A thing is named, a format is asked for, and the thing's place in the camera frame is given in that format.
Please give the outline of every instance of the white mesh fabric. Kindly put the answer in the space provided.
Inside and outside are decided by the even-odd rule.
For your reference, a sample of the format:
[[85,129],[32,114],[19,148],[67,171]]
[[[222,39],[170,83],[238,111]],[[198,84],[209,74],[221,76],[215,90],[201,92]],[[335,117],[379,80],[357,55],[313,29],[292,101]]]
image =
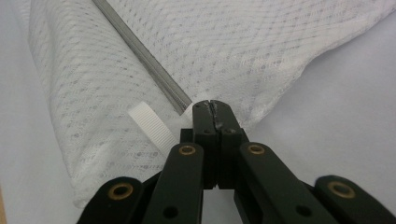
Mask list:
[[[109,3],[194,102],[231,105],[249,130],[313,58],[369,29],[396,5],[394,0]],[[128,109],[145,101],[175,135],[188,122],[94,3],[32,0],[29,7],[31,51],[76,205],[83,206],[109,179],[144,180],[161,170],[164,158]]]

